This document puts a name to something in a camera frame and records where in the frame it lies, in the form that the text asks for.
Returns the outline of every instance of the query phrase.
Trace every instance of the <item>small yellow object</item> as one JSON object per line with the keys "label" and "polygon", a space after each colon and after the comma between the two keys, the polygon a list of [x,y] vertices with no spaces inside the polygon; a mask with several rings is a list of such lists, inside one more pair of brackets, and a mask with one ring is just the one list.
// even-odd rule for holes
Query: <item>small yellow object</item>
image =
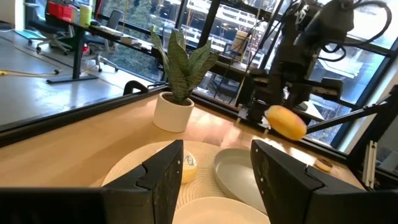
{"label": "small yellow object", "polygon": [[268,122],[278,133],[291,140],[298,141],[307,132],[307,125],[304,121],[283,106],[274,105],[269,108]]}
{"label": "small yellow object", "polygon": [[320,170],[324,172],[330,172],[331,169],[333,168],[333,164],[330,162],[324,160],[324,159],[317,159],[315,161],[315,167],[319,168]]}
{"label": "small yellow object", "polygon": [[181,184],[186,184],[193,181],[197,174],[197,170],[198,170],[197,160],[194,158],[191,152],[188,152],[187,150],[184,149],[184,161],[182,164]]}

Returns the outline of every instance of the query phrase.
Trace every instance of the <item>tree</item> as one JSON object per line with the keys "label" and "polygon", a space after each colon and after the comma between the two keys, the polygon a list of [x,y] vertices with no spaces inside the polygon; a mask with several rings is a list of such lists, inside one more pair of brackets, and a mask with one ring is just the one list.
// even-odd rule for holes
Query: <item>tree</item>
{"label": "tree", "polygon": [[[152,25],[157,27],[163,26],[163,22],[159,17],[160,4],[157,4],[155,12],[151,14],[151,0],[140,0],[138,6],[136,7],[134,6],[133,0],[128,1],[127,13],[124,15],[124,17],[126,17],[126,22],[144,29],[150,29]],[[106,1],[103,12],[106,15],[110,15],[112,10],[121,10],[125,9],[125,7],[126,1]],[[124,28],[123,32],[135,38],[150,42],[149,36],[138,31]],[[107,58],[121,68],[128,69],[152,80],[159,80],[160,78],[159,70],[156,67],[155,58],[142,52],[138,52],[125,46],[119,46],[118,51],[109,54]]]}

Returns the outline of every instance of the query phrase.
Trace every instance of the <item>floor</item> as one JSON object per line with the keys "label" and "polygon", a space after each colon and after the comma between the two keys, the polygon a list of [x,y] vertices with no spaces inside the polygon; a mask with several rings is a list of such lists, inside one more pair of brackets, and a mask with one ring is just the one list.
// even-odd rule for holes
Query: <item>floor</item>
{"label": "floor", "polygon": [[[55,69],[62,70],[59,75],[72,74],[73,54],[64,56],[61,51],[44,46],[42,53],[37,55],[35,43],[28,46],[27,39],[12,31],[0,33],[0,51],[0,70],[18,71],[9,74],[41,74]],[[36,118],[119,97],[130,80],[150,84],[121,70],[115,73],[113,68],[105,65],[102,66],[103,72],[98,73],[93,65],[94,61],[82,63],[82,70],[92,68],[82,75],[89,73],[99,79],[83,82],[48,85],[46,76],[51,74],[43,74],[40,78],[0,77],[0,131]]]}

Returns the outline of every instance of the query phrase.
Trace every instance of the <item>white pot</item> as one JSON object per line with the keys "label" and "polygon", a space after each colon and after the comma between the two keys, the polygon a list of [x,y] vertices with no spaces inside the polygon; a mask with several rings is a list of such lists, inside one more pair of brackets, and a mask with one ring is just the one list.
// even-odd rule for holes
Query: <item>white pot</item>
{"label": "white pot", "polygon": [[154,124],[163,130],[173,133],[183,132],[187,128],[189,117],[191,117],[193,106],[191,99],[187,99],[191,105],[181,106],[171,103],[164,95],[172,95],[171,92],[162,92],[159,94],[154,114]]}

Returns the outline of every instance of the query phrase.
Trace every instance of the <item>wooden table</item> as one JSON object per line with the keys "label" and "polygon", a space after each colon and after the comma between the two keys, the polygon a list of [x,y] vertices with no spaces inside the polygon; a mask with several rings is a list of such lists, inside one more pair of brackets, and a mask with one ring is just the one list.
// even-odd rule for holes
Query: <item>wooden table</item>
{"label": "wooden table", "polygon": [[[152,123],[157,96],[56,129],[0,150],[0,186],[99,187],[119,160],[149,143],[183,139],[222,148],[249,148],[253,139],[313,165],[316,155],[274,136],[261,137],[235,120],[196,106],[184,133]],[[349,169],[335,164],[331,175],[359,188]]]}

